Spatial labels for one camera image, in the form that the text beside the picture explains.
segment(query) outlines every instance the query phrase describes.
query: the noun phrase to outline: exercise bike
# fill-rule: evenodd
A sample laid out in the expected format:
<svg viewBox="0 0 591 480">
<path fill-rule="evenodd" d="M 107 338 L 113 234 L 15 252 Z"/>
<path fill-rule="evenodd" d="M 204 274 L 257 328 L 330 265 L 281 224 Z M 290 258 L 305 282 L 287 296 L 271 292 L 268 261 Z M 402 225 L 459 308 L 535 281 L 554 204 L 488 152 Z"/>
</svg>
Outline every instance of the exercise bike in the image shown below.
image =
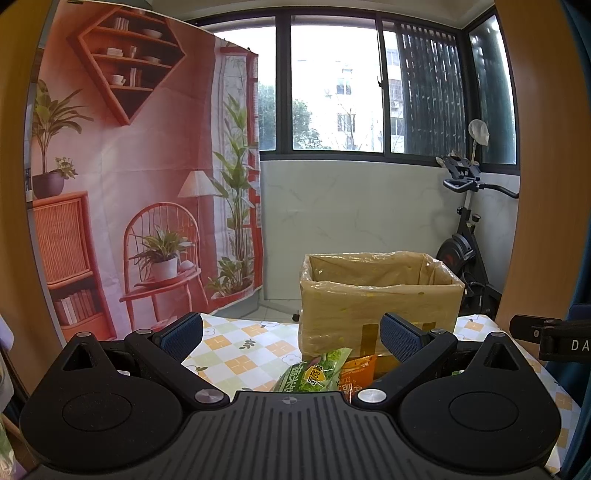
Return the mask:
<svg viewBox="0 0 591 480">
<path fill-rule="evenodd" d="M 501 293 L 488 281 L 482 254 L 474 235 L 480 216 L 472 213 L 470 202 L 474 192 L 496 190 L 511 198 L 518 199 L 519 193 L 512 192 L 501 185 L 482 183 L 480 169 L 467 158 L 456 156 L 441 159 L 452 177 L 443 180 L 443 186 L 456 193 L 467 193 L 463 207 L 457 209 L 460 223 L 457 232 L 445 240 L 436 258 L 445 263 L 465 285 L 460 315 L 482 313 L 494 320 L 501 302 Z"/>
</svg>

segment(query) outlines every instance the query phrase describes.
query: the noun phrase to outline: snack bag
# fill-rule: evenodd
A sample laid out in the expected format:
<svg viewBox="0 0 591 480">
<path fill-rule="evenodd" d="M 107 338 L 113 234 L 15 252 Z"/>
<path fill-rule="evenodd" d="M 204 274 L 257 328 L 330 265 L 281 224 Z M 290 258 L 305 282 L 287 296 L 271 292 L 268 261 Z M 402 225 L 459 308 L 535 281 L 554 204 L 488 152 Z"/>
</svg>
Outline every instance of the snack bag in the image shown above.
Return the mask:
<svg viewBox="0 0 591 480">
<path fill-rule="evenodd" d="M 374 381 L 375 355 L 363 356 L 349 360 L 343 365 L 340 373 L 339 390 L 351 401 L 355 392 L 363 390 Z"/>
<path fill-rule="evenodd" d="M 309 362 L 289 367 L 273 387 L 273 392 L 326 392 L 339 387 L 340 369 L 351 348 L 339 348 Z"/>
</svg>

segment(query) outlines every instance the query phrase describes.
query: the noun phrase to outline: white wall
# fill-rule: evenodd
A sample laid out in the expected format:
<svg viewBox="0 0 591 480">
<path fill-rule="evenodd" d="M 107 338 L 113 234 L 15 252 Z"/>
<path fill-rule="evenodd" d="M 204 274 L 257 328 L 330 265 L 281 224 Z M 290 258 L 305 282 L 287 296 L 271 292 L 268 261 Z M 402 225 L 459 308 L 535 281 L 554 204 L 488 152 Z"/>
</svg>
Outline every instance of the white wall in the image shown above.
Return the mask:
<svg viewBox="0 0 591 480">
<path fill-rule="evenodd" d="M 519 177 L 516 175 L 483 173 L 482 181 L 503 185 L 513 192 L 519 191 Z M 519 200 L 494 190 L 481 190 L 472 198 L 472 212 L 482 217 L 476 226 L 476 239 L 488 281 L 502 291 L 511 260 Z"/>
<path fill-rule="evenodd" d="M 299 299 L 304 255 L 437 253 L 464 195 L 443 168 L 322 160 L 261 162 L 265 297 Z"/>
</svg>

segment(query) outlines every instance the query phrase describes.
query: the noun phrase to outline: vertical blind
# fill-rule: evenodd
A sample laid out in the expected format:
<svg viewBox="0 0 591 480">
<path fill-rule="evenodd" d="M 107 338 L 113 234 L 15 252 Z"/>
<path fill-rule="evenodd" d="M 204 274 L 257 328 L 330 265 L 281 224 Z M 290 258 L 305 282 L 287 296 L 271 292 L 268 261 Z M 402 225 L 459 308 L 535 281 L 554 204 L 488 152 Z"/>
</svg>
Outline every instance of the vertical blind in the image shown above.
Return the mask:
<svg viewBox="0 0 591 480">
<path fill-rule="evenodd" d="M 431 28 L 400 24 L 406 153 L 466 154 L 466 118 L 456 39 Z"/>
</svg>

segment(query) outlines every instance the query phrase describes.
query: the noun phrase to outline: black clamp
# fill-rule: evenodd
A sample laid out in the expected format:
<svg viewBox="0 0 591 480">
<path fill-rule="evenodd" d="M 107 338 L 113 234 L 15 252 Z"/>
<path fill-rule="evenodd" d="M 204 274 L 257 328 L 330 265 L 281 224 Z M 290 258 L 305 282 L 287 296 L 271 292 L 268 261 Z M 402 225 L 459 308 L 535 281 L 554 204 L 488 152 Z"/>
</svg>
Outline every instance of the black clamp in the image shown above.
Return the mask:
<svg viewBox="0 0 591 480">
<path fill-rule="evenodd" d="M 540 344 L 540 360 L 591 362 L 591 320 L 569 320 L 515 315 L 509 331 L 516 340 Z"/>
</svg>

